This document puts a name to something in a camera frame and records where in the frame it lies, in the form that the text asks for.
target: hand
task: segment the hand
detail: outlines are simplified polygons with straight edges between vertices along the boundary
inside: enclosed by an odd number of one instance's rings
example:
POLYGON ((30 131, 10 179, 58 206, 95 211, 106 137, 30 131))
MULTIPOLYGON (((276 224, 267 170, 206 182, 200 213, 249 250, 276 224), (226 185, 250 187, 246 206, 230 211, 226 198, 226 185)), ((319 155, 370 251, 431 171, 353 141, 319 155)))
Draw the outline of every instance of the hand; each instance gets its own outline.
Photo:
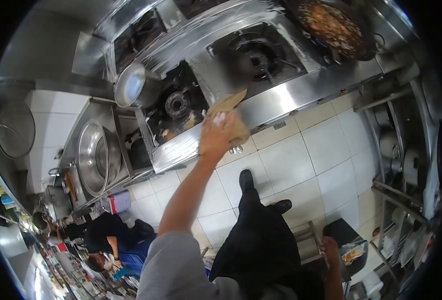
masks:
POLYGON ((326 256, 330 266, 339 266, 338 243, 332 237, 323 237, 321 241, 321 253, 326 256))
POLYGON ((206 159, 214 165, 218 163, 231 147, 229 141, 235 120, 235 112, 217 112, 206 117, 199 144, 200 159, 206 159))

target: gray sleeve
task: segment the gray sleeve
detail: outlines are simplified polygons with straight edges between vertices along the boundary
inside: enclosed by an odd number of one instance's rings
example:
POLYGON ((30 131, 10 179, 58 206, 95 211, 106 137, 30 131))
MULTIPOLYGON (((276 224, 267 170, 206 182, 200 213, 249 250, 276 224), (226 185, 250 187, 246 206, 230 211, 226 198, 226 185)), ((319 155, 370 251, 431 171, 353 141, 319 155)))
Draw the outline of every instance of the gray sleeve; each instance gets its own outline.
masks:
POLYGON ((166 233, 149 247, 136 299, 219 299, 199 244, 187 232, 166 233))

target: brown cloth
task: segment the brown cloth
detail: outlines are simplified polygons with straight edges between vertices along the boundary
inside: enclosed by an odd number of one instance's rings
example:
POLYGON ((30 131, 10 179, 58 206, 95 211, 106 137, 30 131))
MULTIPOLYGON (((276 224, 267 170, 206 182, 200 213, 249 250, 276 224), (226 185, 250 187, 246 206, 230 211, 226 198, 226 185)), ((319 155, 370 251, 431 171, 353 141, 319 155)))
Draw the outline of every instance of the brown cloth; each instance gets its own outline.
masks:
MULTIPOLYGON (((234 94, 229 96, 228 98, 218 101, 214 106, 212 106, 207 111, 207 116, 217 113, 218 111, 234 111, 234 107, 241 102, 242 99, 246 96, 247 90, 242 91, 241 93, 234 94)), ((230 144, 231 147, 236 147, 244 144, 249 139, 250 133, 247 129, 246 125, 241 121, 239 117, 236 118, 234 123, 234 130, 231 134, 230 144)))

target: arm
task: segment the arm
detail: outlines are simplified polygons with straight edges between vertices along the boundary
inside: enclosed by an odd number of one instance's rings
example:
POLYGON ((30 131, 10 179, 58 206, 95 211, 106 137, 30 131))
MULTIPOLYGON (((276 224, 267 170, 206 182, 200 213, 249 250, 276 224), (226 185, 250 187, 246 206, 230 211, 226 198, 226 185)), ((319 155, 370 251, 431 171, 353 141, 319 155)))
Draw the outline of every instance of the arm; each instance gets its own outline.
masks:
MULTIPOLYGON (((115 259, 119 259, 118 239, 116 237, 106 237, 106 238, 108 239, 108 243, 112 248, 112 255, 114 256, 115 259)), ((114 264, 119 267, 121 265, 121 261, 116 260, 114 264)))
POLYGON ((344 300, 338 243, 332 237, 323 237, 321 253, 329 263, 329 272, 324 283, 324 299, 344 300))
POLYGON ((166 206, 158 236, 171 231, 191 232, 206 183, 218 161, 229 150, 235 118, 234 113, 218 112, 205 119, 199 145, 200 158, 166 206))
POLYGON ((56 228, 56 237, 58 238, 58 243, 62 243, 61 233, 59 233, 59 228, 56 228))

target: black shoe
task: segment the black shoe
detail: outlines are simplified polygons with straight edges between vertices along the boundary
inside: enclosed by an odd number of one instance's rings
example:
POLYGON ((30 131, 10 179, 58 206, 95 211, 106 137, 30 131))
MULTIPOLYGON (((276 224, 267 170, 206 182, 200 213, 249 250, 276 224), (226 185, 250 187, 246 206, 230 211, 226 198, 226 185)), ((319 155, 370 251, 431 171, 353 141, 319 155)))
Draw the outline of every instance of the black shoe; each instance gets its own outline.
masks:
POLYGON ((143 220, 140 219, 135 220, 134 227, 136 227, 136 231, 141 235, 143 239, 146 239, 154 235, 154 229, 152 228, 152 226, 147 224, 143 220))
POLYGON ((242 170, 239 174, 239 186, 241 187, 241 191, 244 193, 245 191, 249 191, 254 189, 254 179, 251 171, 242 170))
POLYGON ((285 199, 285 200, 281 200, 273 205, 280 214, 283 214, 291 209, 292 202, 289 199, 285 199))

